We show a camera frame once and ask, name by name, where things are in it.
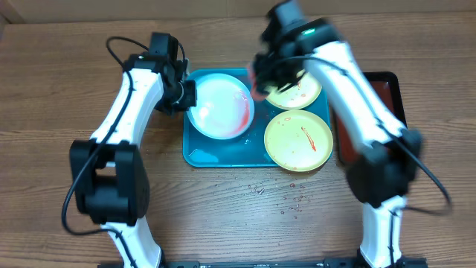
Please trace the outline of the red green sponge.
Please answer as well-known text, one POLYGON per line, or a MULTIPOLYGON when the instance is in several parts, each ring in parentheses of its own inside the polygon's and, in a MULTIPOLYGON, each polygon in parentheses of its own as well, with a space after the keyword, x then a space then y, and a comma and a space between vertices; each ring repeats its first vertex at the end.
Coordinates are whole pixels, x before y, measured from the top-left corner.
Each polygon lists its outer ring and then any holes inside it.
POLYGON ((254 72, 254 69, 253 69, 253 66, 252 66, 251 63, 249 63, 247 65, 247 73, 248 73, 248 79, 251 82, 250 93, 251 93, 252 99, 254 101, 264 101, 267 98, 267 96, 263 95, 263 94, 261 94, 257 91, 257 83, 256 83, 256 78, 255 78, 255 72, 254 72))

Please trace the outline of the light blue plate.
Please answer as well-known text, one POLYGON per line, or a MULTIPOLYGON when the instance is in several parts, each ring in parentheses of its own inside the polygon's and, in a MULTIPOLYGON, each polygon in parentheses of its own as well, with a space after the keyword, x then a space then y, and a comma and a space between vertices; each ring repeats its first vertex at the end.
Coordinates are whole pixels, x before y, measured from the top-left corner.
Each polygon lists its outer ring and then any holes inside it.
POLYGON ((196 79, 196 105, 187 116, 203 135, 219 140, 243 134, 254 119, 254 102, 243 82, 223 73, 196 79))

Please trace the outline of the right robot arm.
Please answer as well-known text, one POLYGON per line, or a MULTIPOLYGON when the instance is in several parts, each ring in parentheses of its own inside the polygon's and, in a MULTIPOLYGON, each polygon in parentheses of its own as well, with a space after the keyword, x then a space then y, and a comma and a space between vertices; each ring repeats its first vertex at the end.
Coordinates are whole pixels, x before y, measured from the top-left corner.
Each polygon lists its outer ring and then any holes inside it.
POLYGON ((324 19, 308 22, 270 19, 261 36, 267 52, 253 64, 257 90, 296 83, 305 71, 321 83, 360 157, 346 171, 351 191, 363 205, 364 236, 360 254, 369 267, 391 267, 402 257, 400 217, 416 164, 399 148, 418 154, 419 133, 383 104, 358 67, 350 44, 324 19))

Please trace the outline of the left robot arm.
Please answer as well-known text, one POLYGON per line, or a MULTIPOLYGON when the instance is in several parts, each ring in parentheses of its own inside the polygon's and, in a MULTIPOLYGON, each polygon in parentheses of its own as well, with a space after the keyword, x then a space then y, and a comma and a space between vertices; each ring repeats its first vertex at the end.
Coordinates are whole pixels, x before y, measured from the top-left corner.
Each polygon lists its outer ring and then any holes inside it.
POLYGON ((164 257, 146 219, 149 180, 140 154, 153 110, 171 114, 196 105, 188 59, 133 54, 122 62, 122 83, 109 113, 89 140, 72 143, 73 182, 61 212, 63 228, 71 200, 113 239, 124 267, 162 267, 164 257))

